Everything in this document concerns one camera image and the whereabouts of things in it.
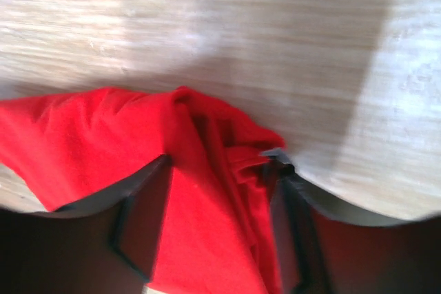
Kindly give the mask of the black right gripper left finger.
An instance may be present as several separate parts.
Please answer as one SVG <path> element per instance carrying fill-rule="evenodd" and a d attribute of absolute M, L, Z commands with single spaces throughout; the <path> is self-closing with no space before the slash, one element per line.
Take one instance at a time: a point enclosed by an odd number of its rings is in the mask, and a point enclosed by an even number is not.
<path fill-rule="evenodd" d="M 2 293 L 141 293 L 163 228 L 172 163 L 131 176 L 53 212 L 1 209 Z"/>

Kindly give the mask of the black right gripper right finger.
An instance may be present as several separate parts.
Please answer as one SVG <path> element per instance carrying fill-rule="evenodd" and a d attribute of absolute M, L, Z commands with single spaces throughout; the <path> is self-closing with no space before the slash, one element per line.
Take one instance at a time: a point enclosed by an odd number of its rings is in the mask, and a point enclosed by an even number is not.
<path fill-rule="evenodd" d="M 440 292 L 438 214 L 375 213 L 300 177 L 282 149 L 264 156 L 284 293 Z"/>

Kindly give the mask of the red t shirt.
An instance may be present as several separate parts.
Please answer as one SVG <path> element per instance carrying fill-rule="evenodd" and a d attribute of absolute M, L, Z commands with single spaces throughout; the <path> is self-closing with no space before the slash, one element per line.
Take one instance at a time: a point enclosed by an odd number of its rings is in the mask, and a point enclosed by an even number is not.
<path fill-rule="evenodd" d="M 120 88 L 1 102 L 1 162 L 54 211 L 161 154 L 173 176 L 150 287 L 165 293 L 280 293 L 274 180 L 262 152 L 282 138 L 211 96 Z"/>

